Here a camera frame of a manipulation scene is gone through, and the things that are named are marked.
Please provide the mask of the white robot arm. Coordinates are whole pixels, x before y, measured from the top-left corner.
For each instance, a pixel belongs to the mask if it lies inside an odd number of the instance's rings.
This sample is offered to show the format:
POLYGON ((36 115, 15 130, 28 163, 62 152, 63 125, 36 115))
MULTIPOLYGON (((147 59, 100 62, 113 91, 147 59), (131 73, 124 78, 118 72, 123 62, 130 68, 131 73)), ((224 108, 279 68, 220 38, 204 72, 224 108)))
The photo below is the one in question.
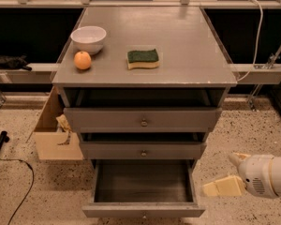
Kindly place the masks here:
POLYGON ((232 153, 229 161, 238 174, 216 179, 202 186, 207 197, 242 196, 247 191, 255 197, 281 197, 281 157, 232 153))

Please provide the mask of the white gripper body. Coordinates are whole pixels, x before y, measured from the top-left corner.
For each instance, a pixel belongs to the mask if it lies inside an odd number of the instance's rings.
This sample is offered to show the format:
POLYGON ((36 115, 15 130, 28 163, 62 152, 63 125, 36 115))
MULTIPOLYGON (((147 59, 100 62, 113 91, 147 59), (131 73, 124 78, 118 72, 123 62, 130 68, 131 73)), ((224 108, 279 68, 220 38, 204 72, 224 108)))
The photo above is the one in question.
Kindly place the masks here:
POLYGON ((251 155, 245 160, 238 160, 233 153, 229 161, 236 167, 244 182, 245 189, 256 197, 277 198, 271 181, 273 155, 251 155))

